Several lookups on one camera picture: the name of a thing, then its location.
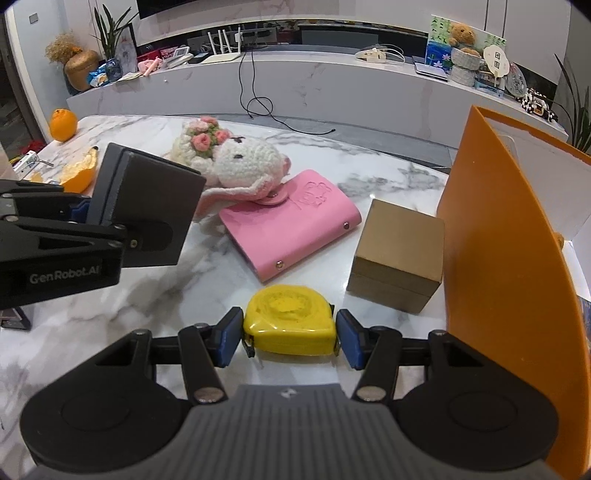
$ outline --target white knitted basket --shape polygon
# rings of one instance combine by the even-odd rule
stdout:
[[[476,71],[480,68],[480,57],[452,48],[452,63],[463,69]]]
[[[454,65],[452,67],[452,72],[450,73],[449,78],[454,82],[461,83],[462,85],[466,85],[467,87],[474,87],[474,82],[476,80],[476,72],[474,72],[473,70],[463,69],[462,67]]]

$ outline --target brown vase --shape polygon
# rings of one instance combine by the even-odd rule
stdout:
[[[93,72],[99,67],[100,57],[94,50],[85,50],[74,55],[68,63],[64,71],[72,86],[79,92],[85,92],[90,88],[86,78],[90,72]]]

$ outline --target brown teddy bear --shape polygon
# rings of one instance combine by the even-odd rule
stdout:
[[[465,53],[480,57],[480,54],[473,48],[476,43],[476,35],[469,25],[454,23],[447,42]]]

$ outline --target gray ribbed surface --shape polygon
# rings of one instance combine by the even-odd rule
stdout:
[[[297,393],[285,394],[290,389]],[[42,467],[27,480],[83,478],[559,479],[543,462],[503,473],[468,472],[444,465],[411,444],[385,407],[350,401],[339,385],[242,386],[226,403],[192,409],[175,439],[143,463],[89,476]]]

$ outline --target pink crochet flower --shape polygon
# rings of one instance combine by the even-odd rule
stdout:
[[[191,139],[191,143],[193,144],[195,150],[197,150],[198,152],[206,152],[207,150],[209,150],[212,141],[209,138],[209,135],[199,134],[195,135],[195,137]]]
[[[203,117],[201,117],[201,121],[217,126],[217,118],[214,118],[212,116],[207,116],[207,115],[203,116]]]
[[[229,130],[218,130],[214,133],[216,136],[217,144],[222,145],[228,138],[232,136],[232,132]]]
[[[189,128],[197,133],[204,133],[209,129],[209,124],[201,120],[195,120],[189,124]]]

